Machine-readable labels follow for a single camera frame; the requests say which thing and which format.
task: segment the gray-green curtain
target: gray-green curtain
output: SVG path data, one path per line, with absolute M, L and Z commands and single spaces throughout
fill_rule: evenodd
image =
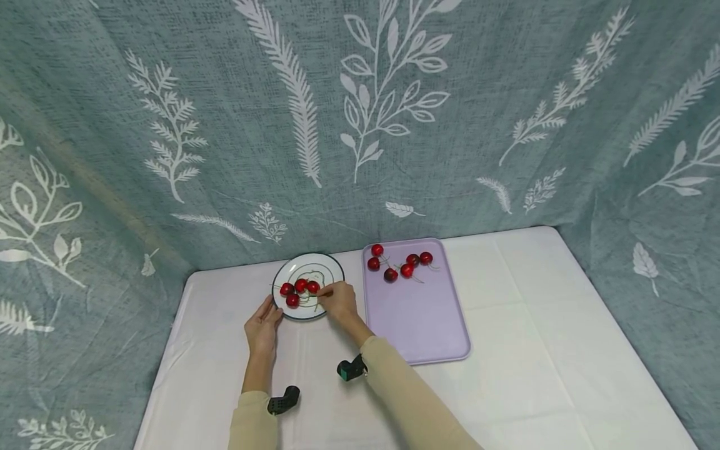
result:
M 130 449 L 194 270 L 545 224 L 715 448 L 717 17 L 714 0 L 6 0 L 0 442 Z

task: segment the beige sleeve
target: beige sleeve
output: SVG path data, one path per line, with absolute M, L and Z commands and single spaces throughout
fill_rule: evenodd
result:
M 228 450 L 275 450 L 277 417 L 268 413 L 270 396 L 265 392 L 244 392 L 230 422 Z
M 372 336 L 360 353 L 367 366 L 367 382 L 399 425 L 411 449 L 482 450 L 385 339 Z

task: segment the cherry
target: cherry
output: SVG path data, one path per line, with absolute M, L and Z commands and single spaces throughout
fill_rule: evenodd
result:
M 410 263 L 405 263 L 400 267 L 400 273 L 405 278 L 410 278 L 415 271 L 415 266 Z
M 310 291 L 310 294 L 317 294 L 320 290 L 320 283 L 316 281 L 311 281 L 307 283 L 307 290 Z
M 385 249 L 380 244 L 375 244 L 370 248 L 370 253 L 372 253 L 373 256 L 380 256 L 384 251 Z
M 395 269 L 388 269 L 385 271 L 383 277 L 386 281 L 392 283 L 397 279 L 397 272 L 395 271 Z
M 372 271 L 378 271 L 380 270 L 380 260 L 373 256 L 372 258 L 367 260 L 367 268 Z
M 295 293 L 295 286 L 293 286 L 290 283 L 283 283 L 282 286 L 280 286 L 280 295 L 283 297 L 286 297 L 288 294 L 294 294 Z
M 412 265 L 413 267 L 417 267 L 420 265 L 420 256 L 418 256 L 414 253 L 408 255 L 408 257 L 405 258 L 405 260 L 408 262 L 408 264 Z
M 288 294 L 285 303 L 287 303 L 287 307 L 295 309 L 300 306 L 300 296 L 298 294 Z
M 298 294 L 302 294 L 305 292 L 305 288 L 307 287 L 307 280 L 304 278 L 298 278 L 295 280 L 295 290 Z
M 429 251 L 424 251 L 420 253 L 420 264 L 427 266 L 429 263 L 433 262 L 433 254 Z

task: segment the hand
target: hand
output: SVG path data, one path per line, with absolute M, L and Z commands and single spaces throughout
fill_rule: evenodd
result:
M 282 309 L 275 307 L 272 295 L 268 295 L 262 305 L 245 324 L 250 357 L 275 357 L 275 335 L 282 321 Z
M 351 284 L 337 282 L 323 287 L 318 291 L 318 302 L 350 335 L 358 348 L 362 347 L 370 336 L 374 336 L 358 314 L 355 289 Z

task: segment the purple tray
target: purple tray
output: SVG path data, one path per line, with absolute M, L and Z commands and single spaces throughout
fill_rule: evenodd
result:
M 382 276 L 386 264 L 382 264 L 377 272 L 367 268 L 367 260 L 372 254 L 371 246 L 365 247 L 362 251 L 363 286 L 370 329 L 386 338 L 411 365 L 467 358 L 470 338 L 442 242 L 425 238 L 389 242 L 382 246 L 385 248 L 383 256 L 393 265 L 402 265 L 411 253 L 419 255 L 429 251 L 433 254 L 433 266 L 440 270 L 432 271 L 420 265 L 415 268 L 414 276 L 424 283 L 402 275 L 394 283 L 388 283 Z

